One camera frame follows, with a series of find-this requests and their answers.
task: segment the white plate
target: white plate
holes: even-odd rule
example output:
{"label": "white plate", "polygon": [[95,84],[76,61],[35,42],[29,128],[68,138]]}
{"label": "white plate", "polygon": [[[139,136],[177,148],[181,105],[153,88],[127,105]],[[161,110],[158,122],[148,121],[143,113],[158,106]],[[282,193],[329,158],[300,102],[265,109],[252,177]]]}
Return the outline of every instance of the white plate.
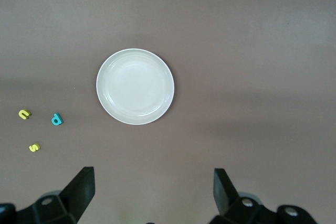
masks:
{"label": "white plate", "polygon": [[110,56],[98,72],[96,87],[107,113],[128,124],[157,120],[174,96],[174,80],[168,66],[143,49],[125,49]]}

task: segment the plate rim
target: plate rim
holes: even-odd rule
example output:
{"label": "plate rim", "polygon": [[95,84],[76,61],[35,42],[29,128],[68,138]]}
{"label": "plate rim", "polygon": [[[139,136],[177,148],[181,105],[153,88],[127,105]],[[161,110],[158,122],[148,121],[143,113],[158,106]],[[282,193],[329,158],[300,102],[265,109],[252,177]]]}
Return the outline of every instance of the plate rim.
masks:
{"label": "plate rim", "polygon": [[[151,55],[152,57],[158,59],[164,66],[166,66],[167,70],[169,71],[169,79],[171,79],[172,81],[172,88],[171,88],[171,96],[172,98],[170,99],[170,102],[169,102],[169,105],[167,106],[167,108],[159,114],[159,116],[155,117],[154,119],[150,120],[150,121],[146,121],[144,123],[131,123],[131,122],[127,122],[125,120],[121,120],[117,117],[115,117],[114,115],[112,115],[103,105],[101,99],[100,99],[100,95],[99,95],[99,91],[98,91],[98,79],[99,77],[101,76],[101,72],[102,72],[102,68],[103,66],[110,60],[110,58],[112,58],[113,56],[117,55],[117,54],[120,54],[124,51],[130,51],[130,50],[136,50],[136,51],[142,51],[142,52],[145,52],[146,54],[149,54]],[[170,70],[170,68],[168,67],[168,65],[163,61],[163,59],[161,59],[159,56],[157,56],[156,54],[154,54],[153,52],[150,52],[148,50],[145,50],[145,49],[141,49],[141,48],[127,48],[127,49],[122,49],[122,50],[119,50],[115,53],[113,53],[111,56],[109,56],[104,62],[103,64],[100,66],[99,68],[99,71],[98,71],[98,74],[97,74],[97,79],[96,79],[96,92],[97,92],[97,96],[98,96],[98,99],[99,99],[99,102],[100,102],[100,105],[104,108],[104,110],[111,116],[113,117],[114,119],[118,120],[119,122],[122,122],[122,123],[125,123],[125,124],[130,124],[130,125],[143,125],[143,124],[148,124],[148,123],[152,123],[156,120],[158,120],[159,118],[161,118],[166,112],[167,110],[170,108],[170,106],[172,105],[172,102],[173,102],[173,99],[174,99],[174,95],[175,95],[175,82],[174,82],[174,77],[173,77],[173,74]]]}

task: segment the gray table surface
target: gray table surface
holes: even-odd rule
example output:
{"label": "gray table surface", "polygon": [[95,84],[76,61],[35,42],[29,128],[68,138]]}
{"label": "gray table surface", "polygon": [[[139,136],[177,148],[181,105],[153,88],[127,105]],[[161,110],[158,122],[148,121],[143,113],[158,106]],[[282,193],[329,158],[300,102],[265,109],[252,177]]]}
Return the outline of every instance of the gray table surface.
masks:
{"label": "gray table surface", "polygon": [[[335,0],[0,0],[0,201],[22,209],[94,166],[79,223],[206,224],[222,167],[269,209],[334,223],[335,18]],[[147,125],[97,98],[101,64],[125,48],[174,76]]]}

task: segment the silver bolt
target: silver bolt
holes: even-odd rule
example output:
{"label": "silver bolt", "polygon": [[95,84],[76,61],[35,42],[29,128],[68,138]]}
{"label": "silver bolt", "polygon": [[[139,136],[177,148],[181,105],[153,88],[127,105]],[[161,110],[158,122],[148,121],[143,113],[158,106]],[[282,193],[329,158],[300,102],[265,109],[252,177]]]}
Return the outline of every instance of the silver bolt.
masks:
{"label": "silver bolt", "polygon": [[294,216],[294,217],[297,216],[297,215],[299,215],[298,212],[294,208],[292,208],[292,207],[286,207],[285,208],[285,212],[288,215],[291,215],[291,216]]}
{"label": "silver bolt", "polygon": [[252,207],[253,203],[250,199],[243,199],[242,203],[244,204],[245,207]]}
{"label": "silver bolt", "polygon": [[45,205],[47,205],[47,204],[51,203],[51,202],[52,202],[52,200],[53,200],[52,198],[46,198],[45,200],[43,200],[43,201],[42,201],[42,203],[41,203],[41,204],[45,206]]}

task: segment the black object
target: black object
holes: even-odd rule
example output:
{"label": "black object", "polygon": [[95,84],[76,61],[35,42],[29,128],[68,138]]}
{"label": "black object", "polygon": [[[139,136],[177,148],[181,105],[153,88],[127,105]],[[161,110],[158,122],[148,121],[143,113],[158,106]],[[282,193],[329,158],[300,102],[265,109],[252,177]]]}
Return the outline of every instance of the black object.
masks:
{"label": "black object", "polygon": [[219,211],[210,224],[317,224],[304,209],[279,206],[277,212],[240,197],[224,169],[215,169],[214,198]]}
{"label": "black object", "polygon": [[84,167],[59,195],[45,196],[16,212],[0,204],[0,224],[76,224],[95,195],[93,167]]}

